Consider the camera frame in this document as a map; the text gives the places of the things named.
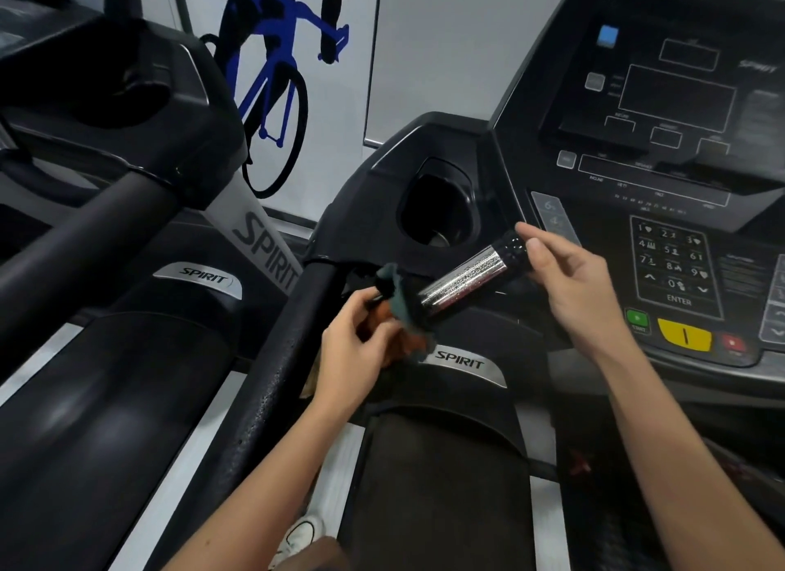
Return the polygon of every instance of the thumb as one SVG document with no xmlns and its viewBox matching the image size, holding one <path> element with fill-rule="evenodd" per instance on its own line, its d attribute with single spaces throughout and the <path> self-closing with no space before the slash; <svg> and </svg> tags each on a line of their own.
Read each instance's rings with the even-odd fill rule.
<svg viewBox="0 0 785 571">
<path fill-rule="evenodd" d="M 379 324 L 374 335 L 365 343 L 371 352 L 383 357 L 387 351 L 387 346 L 390 340 L 403 328 L 400 321 L 397 319 L 387 319 L 384 323 Z"/>
<path fill-rule="evenodd" d="M 529 256 L 529 262 L 532 264 L 538 278 L 543 282 L 546 290 L 553 287 L 565 276 L 564 272 L 559 267 L 554 254 L 550 252 L 544 243 L 538 238 L 530 238 L 526 241 L 526 253 Z"/>
</svg>

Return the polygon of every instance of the yellow button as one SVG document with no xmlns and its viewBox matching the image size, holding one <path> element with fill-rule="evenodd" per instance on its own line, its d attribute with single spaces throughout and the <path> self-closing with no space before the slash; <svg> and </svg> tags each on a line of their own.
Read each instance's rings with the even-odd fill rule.
<svg viewBox="0 0 785 571">
<path fill-rule="evenodd" d="M 657 323 L 662 335 L 672 344 L 697 352 L 708 352 L 711 349 L 711 331 L 668 319 L 657 319 Z"/>
</svg>

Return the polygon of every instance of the brown pants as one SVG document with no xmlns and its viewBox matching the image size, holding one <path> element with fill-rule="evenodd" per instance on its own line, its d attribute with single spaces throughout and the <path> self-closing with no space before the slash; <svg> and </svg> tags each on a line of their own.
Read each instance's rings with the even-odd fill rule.
<svg viewBox="0 0 785 571">
<path fill-rule="evenodd" d="M 324 536 L 283 561 L 276 571 L 349 571 L 348 558 L 335 538 Z"/>
</svg>

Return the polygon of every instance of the person's left hand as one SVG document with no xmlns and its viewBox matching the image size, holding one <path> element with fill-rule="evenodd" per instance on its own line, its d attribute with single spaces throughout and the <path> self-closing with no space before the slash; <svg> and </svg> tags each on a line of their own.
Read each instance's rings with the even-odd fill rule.
<svg viewBox="0 0 785 571">
<path fill-rule="evenodd" d="M 322 334 L 322 358 L 313 403 L 348 419 L 367 398 L 379 377 L 390 340 L 401 330 L 397 320 L 379 324 L 367 342 L 357 327 L 368 316 L 365 303 L 378 296 L 368 288 L 354 292 Z"/>
</svg>

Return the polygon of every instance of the green start button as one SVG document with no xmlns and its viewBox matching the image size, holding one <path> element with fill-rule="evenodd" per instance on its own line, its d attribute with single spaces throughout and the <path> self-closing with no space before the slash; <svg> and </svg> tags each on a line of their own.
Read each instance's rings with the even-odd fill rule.
<svg viewBox="0 0 785 571">
<path fill-rule="evenodd" d="M 633 326 L 634 331 L 641 333 L 648 332 L 648 315 L 642 310 L 627 309 L 625 311 L 627 321 Z"/>
</svg>

